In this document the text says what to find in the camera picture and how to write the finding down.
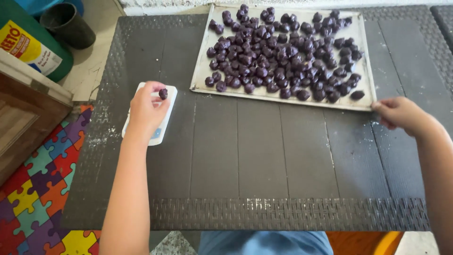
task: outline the baking tray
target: baking tray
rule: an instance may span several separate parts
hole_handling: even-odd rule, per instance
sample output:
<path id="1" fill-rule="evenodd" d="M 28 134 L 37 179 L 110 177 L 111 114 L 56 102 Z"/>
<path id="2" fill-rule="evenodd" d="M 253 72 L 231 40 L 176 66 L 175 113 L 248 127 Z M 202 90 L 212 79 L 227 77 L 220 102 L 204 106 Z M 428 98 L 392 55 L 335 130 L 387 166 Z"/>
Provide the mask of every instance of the baking tray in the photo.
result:
<path id="1" fill-rule="evenodd" d="M 217 40 L 221 36 L 234 36 L 235 32 L 231 31 L 229 27 L 225 27 L 225 30 L 222 35 L 217 35 L 214 31 L 208 29 L 208 24 L 211 19 L 214 19 L 218 23 L 223 24 L 222 21 L 222 12 L 225 10 L 229 10 L 231 12 L 231 17 L 236 19 L 236 12 L 239 9 L 240 5 L 233 5 L 233 4 L 212 4 L 211 9 L 209 11 L 209 17 L 207 19 L 207 24 L 203 36 L 203 41 L 200 47 L 200 52 L 197 58 L 197 64 L 195 66 L 195 70 L 192 77 L 192 82 L 190 85 L 190 89 L 195 92 L 201 93 L 209 93 L 209 94 L 219 94 L 225 96 L 233 96 L 233 97 L 241 97 L 241 98 L 251 98 L 251 99 L 259 99 L 259 100 L 267 100 L 267 101 L 276 101 L 281 103 L 293 103 L 293 104 L 302 104 L 302 105 L 312 105 L 312 106 L 321 106 L 321 107 L 329 107 L 329 108 L 339 108 L 339 109 L 347 109 L 347 110 L 356 110 L 356 111 L 371 111 L 370 105 L 372 102 L 376 101 L 376 90 L 373 82 L 373 76 L 369 61 L 368 55 L 368 46 L 366 43 L 366 36 L 365 36 L 365 25 L 363 16 L 360 12 L 351 12 L 351 11 L 341 11 L 340 17 L 352 17 L 352 24 L 350 27 L 340 30 L 337 34 L 333 34 L 334 38 L 349 38 L 353 37 L 355 39 L 355 43 L 359 47 L 360 50 L 364 51 L 365 54 L 361 60 L 356 63 L 356 70 L 355 73 L 358 73 L 362 76 L 361 81 L 357 84 L 357 87 L 354 88 L 352 92 L 355 90 L 363 90 L 365 96 L 359 101 L 353 101 L 348 96 L 341 97 L 336 103 L 328 103 L 325 99 L 321 102 L 316 102 L 310 97 L 307 101 L 300 101 L 296 97 L 290 97 L 289 99 L 281 99 L 280 94 L 277 93 L 267 93 L 266 87 L 262 86 L 256 88 L 253 94 L 246 94 L 244 92 L 244 88 L 241 86 L 238 89 L 227 87 L 225 92 L 218 92 L 215 87 L 210 88 L 205 85 L 204 80 L 206 77 L 211 76 L 213 71 L 209 68 L 209 62 L 211 61 L 210 58 L 206 56 L 206 51 L 209 47 L 214 46 Z M 249 17 L 259 17 L 262 10 L 265 10 L 268 6 L 249 6 Z M 279 21 L 280 17 L 285 14 L 295 14 L 299 23 L 308 22 L 312 24 L 313 15 L 319 12 L 323 15 L 323 17 L 329 16 L 331 10 L 300 10 L 300 9 L 285 9 L 285 8 L 276 8 L 275 9 L 275 20 Z M 275 32 L 274 36 L 278 36 L 280 32 Z M 336 56 L 337 62 L 339 62 L 339 55 L 338 50 L 334 49 L 334 53 Z"/>

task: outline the blue clothing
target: blue clothing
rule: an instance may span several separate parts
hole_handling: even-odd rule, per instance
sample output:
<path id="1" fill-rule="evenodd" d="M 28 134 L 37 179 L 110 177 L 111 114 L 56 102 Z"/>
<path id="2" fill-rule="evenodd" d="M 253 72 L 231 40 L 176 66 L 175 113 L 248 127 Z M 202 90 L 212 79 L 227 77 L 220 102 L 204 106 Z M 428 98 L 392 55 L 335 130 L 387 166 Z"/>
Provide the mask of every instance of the blue clothing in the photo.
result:
<path id="1" fill-rule="evenodd" d="M 333 255 L 324 231 L 203 231 L 198 255 Z"/>

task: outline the white digital kitchen scale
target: white digital kitchen scale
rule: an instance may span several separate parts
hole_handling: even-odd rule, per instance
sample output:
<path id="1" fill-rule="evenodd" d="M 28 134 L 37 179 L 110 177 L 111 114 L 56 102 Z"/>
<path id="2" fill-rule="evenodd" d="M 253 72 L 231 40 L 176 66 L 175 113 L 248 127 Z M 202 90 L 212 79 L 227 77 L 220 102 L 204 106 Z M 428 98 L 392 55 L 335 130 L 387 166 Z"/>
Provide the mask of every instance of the white digital kitchen scale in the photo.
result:
<path id="1" fill-rule="evenodd" d="M 137 93 L 137 91 L 144 85 L 145 85 L 144 82 L 140 83 L 135 93 Z M 170 100 L 170 107 L 169 107 L 169 110 L 167 111 L 167 115 L 165 115 L 164 120 L 162 121 L 162 123 L 159 125 L 159 127 L 156 129 L 153 136 L 149 140 L 148 146 L 158 145 L 164 139 L 165 130 L 167 129 L 167 124 L 170 119 L 170 114 L 173 109 L 174 101 L 176 99 L 176 94 L 178 94 L 178 90 L 173 86 L 166 86 L 165 88 L 168 90 L 168 96 L 167 96 L 166 100 Z M 153 93 L 151 93 L 151 96 L 158 97 L 159 93 L 153 92 Z M 130 108 L 129 108 L 129 112 L 127 113 L 127 120 L 126 120 L 126 123 L 124 124 L 123 132 L 121 132 L 121 136 L 123 138 L 124 138 L 124 134 L 126 134 L 127 125 L 129 124 L 129 116 L 130 116 Z"/>

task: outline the green container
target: green container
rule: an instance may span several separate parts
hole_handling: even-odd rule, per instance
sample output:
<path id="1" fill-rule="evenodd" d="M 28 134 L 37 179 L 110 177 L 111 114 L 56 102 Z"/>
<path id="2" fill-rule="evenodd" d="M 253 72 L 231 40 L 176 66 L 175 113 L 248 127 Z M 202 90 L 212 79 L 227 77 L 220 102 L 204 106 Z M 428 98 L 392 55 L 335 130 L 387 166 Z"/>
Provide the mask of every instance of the green container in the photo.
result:
<path id="1" fill-rule="evenodd" d="M 74 59 L 14 0 L 0 0 L 0 48 L 54 82 L 71 71 Z"/>

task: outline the yellow puzzle piece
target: yellow puzzle piece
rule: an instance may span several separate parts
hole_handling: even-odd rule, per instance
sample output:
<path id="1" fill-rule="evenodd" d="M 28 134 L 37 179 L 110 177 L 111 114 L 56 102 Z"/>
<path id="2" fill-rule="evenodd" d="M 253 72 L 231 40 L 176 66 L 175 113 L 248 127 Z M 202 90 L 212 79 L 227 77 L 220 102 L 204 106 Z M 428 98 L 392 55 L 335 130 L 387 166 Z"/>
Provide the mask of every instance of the yellow puzzle piece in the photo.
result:
<path id="1" fill-rule="evenodd" d="M 88 237 L 84 237 L 83 232 L 83 230 L 72 230 L 63 238 L 66 251 L 61 255 L 91 255 L 88 249 L 96 243 L 96 236 L 91 232 Z"/>
<path id="2" fill-rule="evenodd" d="M 27 191 L 32 186 L 31 180 L 28 180 L 22 184 L 22 188 L 24 189 L 22 193 L 18 194 L 17 191 L 14 191 L 8 196 L 8 200 L 11 204 L 14 204 L 14 201 L 16 200 L 19 200 L 19 204 L 13 208 L 14 215 L 18 216 L 25 209 L 28 209 L 28 213 L 32 213 L 34 211 L 33 202 L 38 200 L 39 197 L 36 191 L 34 191 L 31 195 L 27 194 Z"/>

